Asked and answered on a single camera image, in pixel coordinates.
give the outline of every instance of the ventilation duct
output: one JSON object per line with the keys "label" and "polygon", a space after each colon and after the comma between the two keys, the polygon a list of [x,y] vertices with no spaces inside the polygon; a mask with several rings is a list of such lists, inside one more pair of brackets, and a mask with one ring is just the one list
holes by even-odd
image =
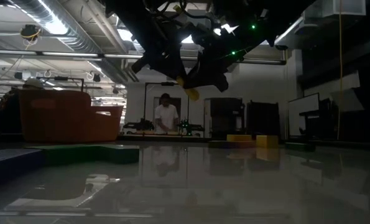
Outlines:
{"label": "ventilation duct", "polygon": [[[341,0],[322,0],[323,17],[337,16],[340,13]],[[365,16],[366,0],[342,0],[342,15]]]}
{"label": "ventilation duct", "polygon": [[[99,46],[82,29],[77,21],[66,11],[58,1],[46,0],[8,0],[22,12],[26,13],[41,27],[54,35],[69,35],[76,38],[58,38],[76,52],[102,53]],[[115,83],[128,81],[127,77],[109,60],[90,61],[96,69],[100,69]]]}

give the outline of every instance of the white t-shirt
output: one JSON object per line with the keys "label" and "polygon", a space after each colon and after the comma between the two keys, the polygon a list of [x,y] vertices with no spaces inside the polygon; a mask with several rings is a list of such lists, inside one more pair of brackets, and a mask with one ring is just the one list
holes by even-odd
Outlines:
{"label": "white t-shirt", "polygon": [[[169,129],[174,128],[173,121],[174,119],[177,118],[178,118],[177,108],[174,105],[169,105],[168,107],[160,105],[155,108],[154,119],[161,119],[162,124],[164,124]],[[159,125],[156,124],[155,133],[164,134],[165,131]]]}

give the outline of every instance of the foam block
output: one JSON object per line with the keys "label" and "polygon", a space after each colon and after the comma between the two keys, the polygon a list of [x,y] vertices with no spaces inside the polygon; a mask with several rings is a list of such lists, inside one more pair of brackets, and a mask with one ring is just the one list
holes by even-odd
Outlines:
{"label": "foam block", "polygon": [[37,149],[0,150],[0,184],[45,164],[45,157]]}
{"label": "foam block", "polygon": [[78,144],[33,146],[31,148],[43,149],[46,164],[50,166],[93,161],[106,161],[116,164],[139,162],[139,146]]}
{"label": "foam block", "polygon": [[313,144],[292,143],[292,142],[285,143],[285,148],[290,149],[290,150],[306,151],[306,152],[314,152],[316,150],[316,146]]}
{"label": "foam block", "polygon": [[255,147],[255,141],[209,141],[208,147],[217,149],[246,149]]}
{"label": "foam block", "polygon": [[251,135],[248,134],[228,134],[226,136],[226,140],[230,142],[242,142],[242,141],[250,142],[252,141],[252,137]]}
{"label": "foam block", "polygon": [[277,136],[257,136],[257,147],[273,147],[279,146],[279,138]]}

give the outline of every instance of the white wall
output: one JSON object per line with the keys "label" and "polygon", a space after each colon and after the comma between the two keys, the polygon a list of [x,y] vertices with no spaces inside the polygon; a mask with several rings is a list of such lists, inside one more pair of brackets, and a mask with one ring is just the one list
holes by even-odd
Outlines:
{"label": "white wall", "polygon": [[[286,66],[280,65],[253,65],[239,64],[231,74],[227,74],[229,89],[224,93],[219,92],[214,86],[197,88],[200,99],[190,102],[189,119],[193,124],[203,124],[203,111],[205,98],[235,97],[242,98],[243,103],[250,100],[262,103],[279,103],[280,126],[284,137],[285,120],[287,117],[287,102],[297,98],[300,93],[296,82],[300,67],[293,53],[289,59],[288,77]],[[153,120],[153,99],[161,94],[168,93],[171,97],[181,98],[181,119],[187,115],[187,95],[179,86],[148,86],[146,119]],[[125,122],[140,121],[143,117],[144,84],[130,83],[127,85],[127,113]]]}
{"label": "white wall", "polygon": [[[350,88],[357,88],[360,87],[359,81],[359,72],[355,71],[354,73],[343,77],[342,79],[342,88],[343,90],[348,90]],[[324,100],[327,98],[331,99],[330,93],[336,92],[340,90],[340,80],[333,80],[322,85],[318,85],[304,91],[305,96],[319,93],[320,100]]]}

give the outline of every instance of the green mat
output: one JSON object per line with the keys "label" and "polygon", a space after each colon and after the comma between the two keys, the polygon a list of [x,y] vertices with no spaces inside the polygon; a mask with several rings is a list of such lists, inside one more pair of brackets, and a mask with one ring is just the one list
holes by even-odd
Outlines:
{"label": "green mat", "polygon": [[46,164],[50,166],[93,161],[106,161],[115,164],[139,162],[139,146],[76,144],[27,148],[43,150]]}
{"label": "green mat", "polygon": [[285,143],[285,148],[290,149],[290,150],[306,151],[306,152],[314,152],[316,150],[316,146],[313,144],[292,143],[292,142]]}

